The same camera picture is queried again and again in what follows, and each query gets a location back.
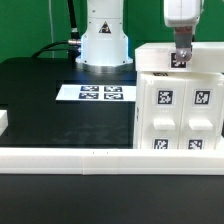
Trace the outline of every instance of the tag sticker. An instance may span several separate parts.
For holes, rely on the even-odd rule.
[[[187,62],[177,61],[176,53],[170,54],[170,67],[171,69],[186,69]]]
[[[154,149],[168,149],[169,140],[168,139],[154,139],[153,148]]]
[[[188,143],[188,149],[197,150],[203,149],[204,140],[203,139],[190,139]]]
[[[124,100],[124,96],[121,93],[105,93],[105,100]]]

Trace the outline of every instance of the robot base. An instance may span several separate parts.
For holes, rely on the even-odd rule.
[[[76,62],[76,68],[94,73],[119,73],[122,71],[133,70],[134,68],[133,60],[132,59],[129,60],[130,62],[119,66],[96,66],[85,64],[82,62]]]

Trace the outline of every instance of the white block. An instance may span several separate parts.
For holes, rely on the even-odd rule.
[[[166,75],[138,73],[134,148],[178,147],[185,81],[176,73]]]
[[[136,70],[150,72],[224,72],[224,42],[194,42],[189,62],[175,59],[174,43],[148,43],[135,51]]]
[[[157,118],[153,122],[156,130],[175,130],[176,125],[172,119]]]
[[[192,131],[212,131],[213,125],[207,119],[191,119],[189,126]]]
[[[0,110],[0,136],[8,126],[7,111]]]

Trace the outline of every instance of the printed qr code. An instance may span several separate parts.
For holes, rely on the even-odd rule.
[[[187,68],[187,63],[177,61],[176,53],[171,53],[171,68]]]
[[[105,100],[123,100],[124,96],[121,93],[105,93],[104,99]]]
[[[154,149],[168,149],[169,140],[168,139],[155,139]]]
[[[158,105],[172,105],[173,104],[173,91],[159,90],[158,91]]]
[[[99,86],[81,86],[82,92],[99,92]]]
[[[195,91],[195,105],[208,105],[210,103],[211,91]]]
[[[98,93],[80,93],[79,99],[80,100],[95,100],[99,98]]]
[[[202,149],[203,148],[203,139],[190,139],[188,144],[188,149]]]
[[[122,92],[122,87],[121,86],[105,86],[104,87],[104,92]]]

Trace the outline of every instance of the white plastic edge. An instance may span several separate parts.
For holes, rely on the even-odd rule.
[[[0,148],[0,173],[224,175],[224,150]]]

